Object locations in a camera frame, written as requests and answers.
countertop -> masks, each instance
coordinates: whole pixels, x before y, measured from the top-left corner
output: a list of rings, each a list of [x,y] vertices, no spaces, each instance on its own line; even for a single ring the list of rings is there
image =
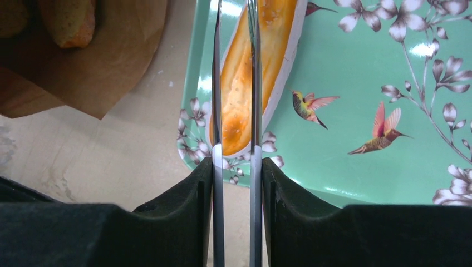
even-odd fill
[[[195,1],[169,5],[147,73],[101,121],[70,107],[0,117],[0,175],[60,201],[133,210],[190,174],[176,138]],[[226,265],[249,266],[249,189],[225,183],[224,194]],[[268,266],[265,244],[263,256]]]

bread loaf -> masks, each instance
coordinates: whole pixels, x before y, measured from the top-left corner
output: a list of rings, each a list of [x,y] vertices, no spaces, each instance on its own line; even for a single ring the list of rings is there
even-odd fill
[[[84,48],[95,30],[95,0],[38,0],[47,31],[61,48]]]
[[[23,0],[0,0],[0,38],[21,33],[28,25],[29,17]]]

tray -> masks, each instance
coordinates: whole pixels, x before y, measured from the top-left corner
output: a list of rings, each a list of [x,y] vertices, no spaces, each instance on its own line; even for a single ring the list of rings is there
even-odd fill
[[[366,3],[324,1],[319,4],[336,13],[317,10],[306,17],[286,89],[264,134],[263,156],[338,207],[472,205],[472,3]],[[243,4],[223,1],[222,50]],[[191,169],[211,151],[204,125],[216,7],[216,0],[197,1],[177,141]],[[339,96],[316,111],[327,129],[296,114],[290,89]],[[389,121],[391,114],[399,120],[397,131],[387,133],[379,124],[380,137],[367,143],[375,118]],[[377,150],[366,152],[371,147]],[[358,148],[361,153],[348,154]],[[226,163],[226,182],[249,186],[248,158]]]

silver metal bar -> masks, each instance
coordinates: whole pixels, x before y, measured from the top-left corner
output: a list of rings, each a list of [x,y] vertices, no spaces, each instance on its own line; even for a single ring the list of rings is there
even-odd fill
[[[221,3],[218,0],[217,22],[213,43],[212,69],[212,114],[213,114],[213,264],[224,267],[224,214],[223,214],[223,152],[221,122],[221,49],[220,17]]]
[[[251,41],[250,267],[262,266],[262,66],[257,0],[247,0]]]

brown paper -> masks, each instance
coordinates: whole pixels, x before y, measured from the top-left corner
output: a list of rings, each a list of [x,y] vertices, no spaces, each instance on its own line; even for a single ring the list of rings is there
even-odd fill
[[[0,113],[15,118],[65,104],[102,119],[146,72],[166,5],[167,0],[98,0],[97,25],[86,48],[58,48],[41,23],[2,40],[0,65],[7,69],[0,68]]]

